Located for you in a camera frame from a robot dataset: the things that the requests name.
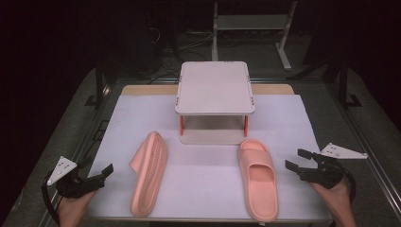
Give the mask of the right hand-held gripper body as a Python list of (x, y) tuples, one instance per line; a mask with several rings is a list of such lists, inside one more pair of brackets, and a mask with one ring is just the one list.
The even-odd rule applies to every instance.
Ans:
[(344, 167), (340, 160), (363, 160), (368, 158), (367, 153), (357, 152), (329, 143), (323, 150), (317, 153), (317, 168), (301, 168), (301, 180), (310, 183), (318, 183), (330, 189), (335, 186), (345, 175)]

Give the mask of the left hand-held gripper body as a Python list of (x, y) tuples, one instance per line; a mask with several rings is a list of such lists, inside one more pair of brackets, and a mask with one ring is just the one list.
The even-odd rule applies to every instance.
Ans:
[(105, 181), (98, 181), (96, 176), (81, 177), (79, 175), (81, 169), (78, 169), (78, 163), (61, 156), (54, 169), (50, 172), (50, 177), (46, 180), (46, 184), (48, 186), (54, 184), (58, 193), (68, 199), (81, 198), (105, 185)]

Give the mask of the pink slipper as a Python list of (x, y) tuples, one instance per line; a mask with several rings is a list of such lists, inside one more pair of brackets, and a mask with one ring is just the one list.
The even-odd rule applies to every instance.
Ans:
[(247, 139), (240, 144), (237, 154), (248, 213), (260, 222), (276, 220), (278, 195), (269, 150), (262, 142)]
[(151, 132), (131, 159), (136, 185), (131, 196), (131, 213), (143, 218), (151, 213), (164, 177), (167, 148), (163, 137)]

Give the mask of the white shoe rack orange posts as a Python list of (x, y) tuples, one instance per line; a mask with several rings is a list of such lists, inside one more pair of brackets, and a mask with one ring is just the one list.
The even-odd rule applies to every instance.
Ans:
[(248, 135), (255, 111), (243, 61), (189, 61), (182, 65), (175, 111), (180, 139), (190, 145), (236, 145)]

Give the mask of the person's left hand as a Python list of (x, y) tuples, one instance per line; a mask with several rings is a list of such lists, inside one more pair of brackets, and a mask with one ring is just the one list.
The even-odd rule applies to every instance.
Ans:
[(58, 207), (60, 227), (78, 227), (95, 194), (96, 192), (90, 192), (79, 199), (62, 199)]

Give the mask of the person's right hand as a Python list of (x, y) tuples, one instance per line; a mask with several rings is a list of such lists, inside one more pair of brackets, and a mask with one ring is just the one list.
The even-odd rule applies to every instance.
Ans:
[(339, 183), (330, 189), (318, 183), (309, 183), (309, 185), (320, 195), (333, 216), (341, 218), (352, 212), (349, 190), (345, 179), (341, 179)]

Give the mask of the black metal stand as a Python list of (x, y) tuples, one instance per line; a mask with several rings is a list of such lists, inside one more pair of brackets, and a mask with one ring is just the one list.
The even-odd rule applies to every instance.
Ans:
[(341, 63), (339, 77), (339, 100), (341, 106), (344, 109), (348, 109), (349, 107), (361, 107), (361, 103), (356, 95), (347, 94), (348, 66), (346, 61)]
[(114, 78), (110, 63), (106, 60), (101, 60), (98, 62), (95, 68), (95, 74), (96, 92), (87, 98), (85, 105), (93, 106), (97, 110), (103, 103), (106, 85), (113, 83)]

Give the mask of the white table mat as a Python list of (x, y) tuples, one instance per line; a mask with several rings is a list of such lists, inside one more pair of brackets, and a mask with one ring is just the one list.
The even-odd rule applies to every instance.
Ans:
[[(315, 164), (298, 156), (318, 150), (304, 103), (298, 95), (257, 95), (249, 135), (269, 149), (276, 176), (283, 222), (326, 221), (330, 214), (320, 197), (286, 161)], [(185, 145), (179, 137), (175, 96), (121, 96), (102, 139), (91, 172), (107, 165), (113, 174), (89, 204), (92, 218), (132, 219), (131, 195), (136, 184), (129, 163), (147, 135), (159, 132), (167, 145), (164, 178), (150, 220), (248, 221), (237, 146)]]

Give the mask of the white metal stand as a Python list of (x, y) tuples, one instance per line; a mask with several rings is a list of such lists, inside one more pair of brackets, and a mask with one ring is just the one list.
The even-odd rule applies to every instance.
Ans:
[(276, 51), (286, 71), (291, 65), (285, 51), (289, 30), (297, 7), (298, 0), (290, 0), (287, 14), (261, 15), (220, 15), (218, 2), (214, 2), (212, 61), (218, 61), (218, 33), (229, 30), (276, 30), (282, 32), (281, 40), (275, 44)]

